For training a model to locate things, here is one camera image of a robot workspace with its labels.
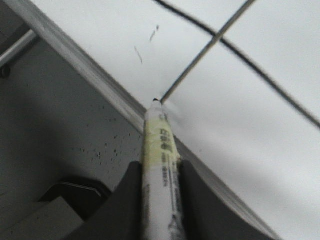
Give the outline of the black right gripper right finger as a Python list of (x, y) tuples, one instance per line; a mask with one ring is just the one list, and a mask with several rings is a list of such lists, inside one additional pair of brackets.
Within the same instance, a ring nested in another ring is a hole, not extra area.
[(226, 204), (188, 160), (179, 167), (183, 226), (188, 240), (270, 240)]

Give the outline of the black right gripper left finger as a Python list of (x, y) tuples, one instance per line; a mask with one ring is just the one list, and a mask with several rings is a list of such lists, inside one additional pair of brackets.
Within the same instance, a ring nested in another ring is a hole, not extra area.
[(139, 240), (142, 214), (142, 166), (129, 164), (111, 197), (67, 240)]

